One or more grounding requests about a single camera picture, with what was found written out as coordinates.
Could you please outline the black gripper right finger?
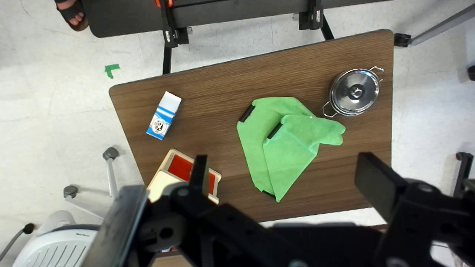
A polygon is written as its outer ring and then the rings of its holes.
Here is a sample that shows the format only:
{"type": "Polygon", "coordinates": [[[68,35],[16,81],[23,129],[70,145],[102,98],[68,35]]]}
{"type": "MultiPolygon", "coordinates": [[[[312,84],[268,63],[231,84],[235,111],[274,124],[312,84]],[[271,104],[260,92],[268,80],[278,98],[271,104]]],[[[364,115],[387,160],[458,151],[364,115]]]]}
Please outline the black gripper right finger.
{"type": "Polygon", "coordinates": [[[407,193],[418,191],[419,181],[403,178],[376,154],[358,154],[355,185],[387,222],[418,216],[418,207],[407,200],[407,193]]]}

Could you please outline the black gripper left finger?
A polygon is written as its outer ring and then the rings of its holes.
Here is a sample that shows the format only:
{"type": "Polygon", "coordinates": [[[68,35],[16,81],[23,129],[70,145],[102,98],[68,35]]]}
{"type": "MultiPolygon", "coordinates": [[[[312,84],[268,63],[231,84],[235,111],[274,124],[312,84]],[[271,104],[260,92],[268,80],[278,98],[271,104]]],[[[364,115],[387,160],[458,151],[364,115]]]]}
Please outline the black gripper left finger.
{"type": "Polygon", "coordinates": [[[171,209],[191,221],[209,221],[216,203],[209,198],[209,155],[195,157],[191,181],[173,190],[171,209]]]}

